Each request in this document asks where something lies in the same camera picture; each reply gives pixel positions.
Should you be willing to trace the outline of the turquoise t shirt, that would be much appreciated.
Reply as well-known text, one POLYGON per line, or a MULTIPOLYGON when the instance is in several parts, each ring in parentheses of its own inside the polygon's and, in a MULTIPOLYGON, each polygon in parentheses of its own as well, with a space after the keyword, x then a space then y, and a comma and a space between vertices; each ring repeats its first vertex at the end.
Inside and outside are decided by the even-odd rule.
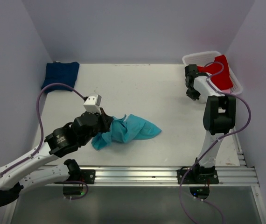
POLYGON ((133 140, 148 140, 158 136, 162 130, 150 121, 130 114, 122 118, 113 117, 110 130, 98 133, 91 141, 95 150, 110 146, 113 142, 129 143, 133 140))

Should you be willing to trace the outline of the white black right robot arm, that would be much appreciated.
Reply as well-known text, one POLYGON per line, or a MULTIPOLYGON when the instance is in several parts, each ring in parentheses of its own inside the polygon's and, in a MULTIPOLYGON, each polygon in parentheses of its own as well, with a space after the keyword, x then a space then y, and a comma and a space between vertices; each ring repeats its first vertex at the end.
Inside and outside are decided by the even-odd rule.
POLYGON ((221 136, 235 126, 236 98, 222 93, 212 82, 211 74, 200 72, 197 65, 185 67, 186 95, 206 103, 203 126, 206 131, 203 147, 190 171, 182 171, 183 184, 218 184, 216 157, 221 136))

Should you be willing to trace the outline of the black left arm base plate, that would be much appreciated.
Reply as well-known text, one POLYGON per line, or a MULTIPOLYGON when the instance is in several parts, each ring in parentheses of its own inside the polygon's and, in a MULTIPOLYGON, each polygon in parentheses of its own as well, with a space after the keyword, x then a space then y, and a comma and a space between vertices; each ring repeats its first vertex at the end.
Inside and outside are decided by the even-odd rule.
POLYGON ((94 184, 96 177, 96 170, 94 169, 81 169, 79 181, 85 182, 86 184, 94 184))

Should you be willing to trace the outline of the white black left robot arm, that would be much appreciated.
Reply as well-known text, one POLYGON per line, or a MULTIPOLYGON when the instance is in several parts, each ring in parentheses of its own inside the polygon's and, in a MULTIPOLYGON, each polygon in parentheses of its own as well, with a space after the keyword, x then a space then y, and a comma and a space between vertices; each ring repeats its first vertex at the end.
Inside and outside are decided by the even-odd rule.
POLYGON ((79 165, 74 159, 49 169, 45 164, 63 158, 85 146, 99 133, 110 130, 113 117, 101 108, 99 113, 84 112, 64 126, 46 136, 43 143, 0 167, 0 207, 14 202, 20 194, 52 183, 79 184, 83 182, 79 165))

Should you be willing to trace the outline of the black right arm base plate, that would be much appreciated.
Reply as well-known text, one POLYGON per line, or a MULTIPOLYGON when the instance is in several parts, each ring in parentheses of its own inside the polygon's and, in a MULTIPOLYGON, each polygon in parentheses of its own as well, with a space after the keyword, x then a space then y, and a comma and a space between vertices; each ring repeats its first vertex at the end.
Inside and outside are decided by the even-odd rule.
POLYGON ((219 184, 218 174, 215 166, 205 168, 196 166, 189 171, 182 181, 183 184, 219 184))

